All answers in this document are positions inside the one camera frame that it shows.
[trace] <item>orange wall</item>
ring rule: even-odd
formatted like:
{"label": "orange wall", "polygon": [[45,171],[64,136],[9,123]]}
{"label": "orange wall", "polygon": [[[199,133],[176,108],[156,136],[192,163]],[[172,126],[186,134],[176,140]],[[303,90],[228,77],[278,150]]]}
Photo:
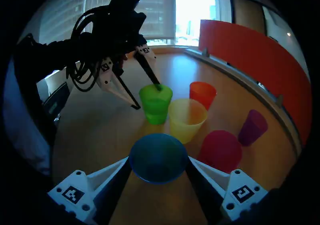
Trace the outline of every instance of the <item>orange wall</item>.
{"label": "orange wall", "polygon": [[275,96],[282,94],[283,105],[305,144],[312,120],[311,86],[289,52],[252,29],[214,20],[201,21],[199,49],[204,48],[262,83]]}

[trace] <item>purple cup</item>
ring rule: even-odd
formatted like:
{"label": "purple cup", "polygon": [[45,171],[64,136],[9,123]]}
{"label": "purple cup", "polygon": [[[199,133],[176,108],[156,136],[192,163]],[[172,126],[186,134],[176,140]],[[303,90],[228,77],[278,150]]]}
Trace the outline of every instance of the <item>purple cup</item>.
{"label": "purple cup", "polygon": [[268,124],[264,116],[256,110],[250,110],[238,135],[238,141],[243,146],[249,146],[267,130]]}

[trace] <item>table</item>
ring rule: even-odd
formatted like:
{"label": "table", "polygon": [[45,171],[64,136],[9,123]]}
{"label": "table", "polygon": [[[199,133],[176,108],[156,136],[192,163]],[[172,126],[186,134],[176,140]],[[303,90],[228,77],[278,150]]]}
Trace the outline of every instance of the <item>table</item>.
{"label": "table", "polygon": [[[243,148],[239,168],[266,190],[279,187],[295,163],[292,145],[272,113],[249,91],[214,68],[185,54],[157,55],[156,74],[173,90],[173,98],[188,98],[189,84],[204,81],[218,91],[208,119],[185,147],[196,158],[204,137],[224,129],[238,135],[248,112],[258,110],[269,124],[268,131],[252,146]],[[133,59],[124,64],[122,78],[135,98],[140,88],[151,83]],[[164,125],[151,125],[143,110],[135,110],[97,85],[87,93],[73,88],[56,135],[53,176],[59,183],[76,169],[86,174],[129,155],[140,137],[169,133]],[[196,194],[184,172],[165,185],[148,184],[132,172],[110,224],[207,224]]]}

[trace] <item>black chair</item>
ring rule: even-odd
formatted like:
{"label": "black chair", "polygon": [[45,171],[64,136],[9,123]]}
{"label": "black chair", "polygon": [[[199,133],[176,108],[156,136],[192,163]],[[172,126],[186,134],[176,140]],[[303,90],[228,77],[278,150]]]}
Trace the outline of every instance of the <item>black chair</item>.
{"label": "black chair", "polygon": [[64,82],[43,103],[44,110],[47,113],[49,119],[51,121],[54,121],[56,125],[56,122],[60,118],[60,112],[65,106],[69,95],[70,91],[68,89],[68,85],[66,82]]}

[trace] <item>yellow cup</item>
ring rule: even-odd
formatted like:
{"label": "yellow cup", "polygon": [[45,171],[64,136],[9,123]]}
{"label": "yellow cup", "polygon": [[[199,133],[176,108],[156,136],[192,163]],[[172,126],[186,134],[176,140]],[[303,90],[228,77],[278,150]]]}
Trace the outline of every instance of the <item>yellow cup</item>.
{"label": "yellow cup", "polygon": [[206,108],[193,99],[178,99],[168,109],[170,134],[185,144],[192,140],[207,119]]}

